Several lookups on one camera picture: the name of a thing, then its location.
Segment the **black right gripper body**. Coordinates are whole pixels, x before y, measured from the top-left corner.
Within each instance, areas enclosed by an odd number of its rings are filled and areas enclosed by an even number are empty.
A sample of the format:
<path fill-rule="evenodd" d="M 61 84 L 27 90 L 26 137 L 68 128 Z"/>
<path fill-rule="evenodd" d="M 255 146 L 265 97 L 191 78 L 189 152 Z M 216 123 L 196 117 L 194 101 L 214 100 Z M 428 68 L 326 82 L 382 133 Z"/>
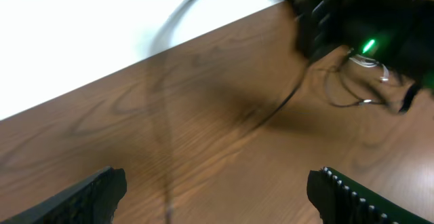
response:
<path fill-rule="evenodd" d="M 433 0 L 286 0 L 296 49 L 316 61 L 345 45 L 433 87 Z"/>

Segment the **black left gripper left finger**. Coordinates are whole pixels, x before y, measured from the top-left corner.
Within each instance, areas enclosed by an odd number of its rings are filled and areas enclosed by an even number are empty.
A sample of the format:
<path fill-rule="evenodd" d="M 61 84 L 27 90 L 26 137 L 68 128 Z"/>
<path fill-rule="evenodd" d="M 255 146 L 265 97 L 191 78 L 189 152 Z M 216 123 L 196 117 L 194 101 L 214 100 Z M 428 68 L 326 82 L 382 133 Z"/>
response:
<path fill-rule="evenodd" d="M 112 224 L 118 203 L 126 191 L 125 170 L 106 167 L 3 222 Z"/>

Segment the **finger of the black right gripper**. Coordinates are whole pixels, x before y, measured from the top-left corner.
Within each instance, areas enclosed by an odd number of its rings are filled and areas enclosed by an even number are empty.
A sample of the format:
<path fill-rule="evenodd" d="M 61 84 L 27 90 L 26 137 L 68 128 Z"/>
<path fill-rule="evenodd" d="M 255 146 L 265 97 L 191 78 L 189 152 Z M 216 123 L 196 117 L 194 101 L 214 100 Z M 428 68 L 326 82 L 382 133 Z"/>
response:
<path fill-rule="evenodd" d="M 399 109 L 399 113 L 407 113 L 410 109 L 412 102 L 416 95 L 420 91 L 420 84 L 419 83 L 413 83 L 407 90 L 403 100 L 402 100 L 402 106 Z"/>

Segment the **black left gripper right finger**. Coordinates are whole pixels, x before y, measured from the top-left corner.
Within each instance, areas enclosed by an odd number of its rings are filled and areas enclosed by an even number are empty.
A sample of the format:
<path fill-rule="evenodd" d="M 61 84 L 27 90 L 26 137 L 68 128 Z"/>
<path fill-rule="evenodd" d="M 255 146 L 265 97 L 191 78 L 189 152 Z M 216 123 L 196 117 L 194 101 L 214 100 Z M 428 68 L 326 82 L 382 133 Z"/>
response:
<path fill-rule="evenodd" d="M 432 224 L 330 167 L 310 171 L 307 196 L 325 224 Z"/>

